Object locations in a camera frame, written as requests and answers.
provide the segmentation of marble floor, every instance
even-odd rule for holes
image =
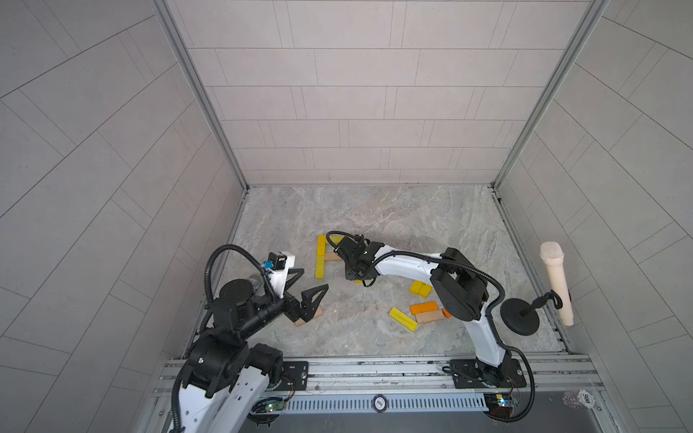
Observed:
[[[415,296],[412,281],[381,276],[370,288],[344,279],[344,264],[325,264],[325,278],[316,280],[317,237],[328,230],[363,233],[371,240],[422,253],[458,248],[475,266],[499,280],[507,297],[535,297],[517,252],[486,186],[306,186],[253,188],[234,238],[258,260],[270,251],[291,251],[306,274],[291,288],[302,290],[328,283],[321,306],[325,314],[301,327],[281,316],[249,339],[284,356],[399,355],[472,353],[462,322],[452,318],[420,325],[410,332],[389,317],[392,307],[409,313],[409,305],[437,301]],[[220,285],[255,274],[240,255],[233,254],[222,271]],[[496,295],[489,289],[491,298]],[[501,338],[524,351],[557,351],[552,327],[539,311],[541,326],[530,337],[510,332],[496,308]]]

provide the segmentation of round black base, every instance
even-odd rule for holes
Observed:
[[[539,315],[535,310],[521,317],[520,311],[529,308],[529,304],[522,299],[510,298],[500,306],[500,316],[505,326],[515,334],[532,335],[539,329]]]

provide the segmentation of microphone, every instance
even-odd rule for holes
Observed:
[[[546,265],[551,289],[563,301],[563,307],[559,310],[561,322],[565,326],[572,326],[572,306],[570,305],[570,295],[568,294],[568,283],[565,281],[565,272],[563,271],[564,256],[565,254],[557,242],[544,242],[539,248],[539,257]]]

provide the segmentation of gray tiled wall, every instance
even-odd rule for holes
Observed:
[[[168,4],[249,183],[474,184],[587,2]]]
[[[242,195],[148,2],[2,1],[0,143],[0,431],[128,431]]]
[[[630,432],[693,432],[693,3],[612,0],[500,196]]]

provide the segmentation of wire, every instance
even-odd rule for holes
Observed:
[[[363,239],[362,235],[359,236],[354,236],[350,233],[346,233],[343,231],[328,231],[326,238],[327,241],[332,245],[334,248],[337,248],[337,245],[335,245],[334,242],[330,239],[330,236],[332,235],[343,235],[343,236],[348,236],[357,242],[360,242]],[[514,423],[516,421],[521,420],[522,418],[526,417],[527,414],[529,413],[530,409],[532,408],[532,405],[534,404],[534,374],[532,373],[532,368],[529,366],[529,361],[527,360],[527,357],[525,354],[518,348],[513,347],[513,346],[508,346],[505,344],[501,339],[500,335],[498,334],[498,330],[495,328],[495,323],[493,322],[493,315],[492,311],[493,309],[500,305],[501,302],[503,302],[503,299],[505,299],[505,289],[503,286],[492,276],[488,275],[486,272],[483,272],[482,270],[477,269],[476,267],[467,265],[466,263],[460,263],[455,260],[448,260],[445,258],[437,258],[437,257],[431,257],[431,256],[426,256],[424,254],[419,254],[419,253],[414,253],[410,251],[398,251],[398,250],[393,250],[390,252],[387,252],[383,254],[382,256],[379,256],[376,260],[373,261],[373,263],[366,269],[364,272],[356,272],[354,269],[349,266],[348,262],[344,262],[346,266],[349,268],[351,272],[353,272],[356,276],[364,277],[366,275],[369,275],[373,269],[376,268],[376,266],[383,260],[385,260],[388,257],[393,257],[393,256],[409,256],[409,257],[414,257],[418,258],[420,260],[424,260],[427,263],[438,263],[439,265],[447,265],[447,266],[452,266],[452,267],[458,267],[460,269],[465,269],[469,272],[473,272],[474,274],[477,274],[479,277],[482,279],[488,281],[489,283],[493,284],[495,288],[498,290],[498,296],[492,300],[492,302],[489,304],[489,306],[486,308],[486,318],[489,320],[489,328],[491,329],[491,333],[493,333],[493,338],[495,339],[495,342],[498,343],[498,346],[504,348],[507,351],[515,352],[517,353],[520,358],[522,358],[523,364],[525,365],[525,368],[527,369],[527,375],[529,376],[529,401],[527,401],[527,406],[517,415],[517,416],[512,416],[510,418],[500,418],[497,417],[493,414],[486,414],[489,418],[497,421],[503,421],[505,423]]]

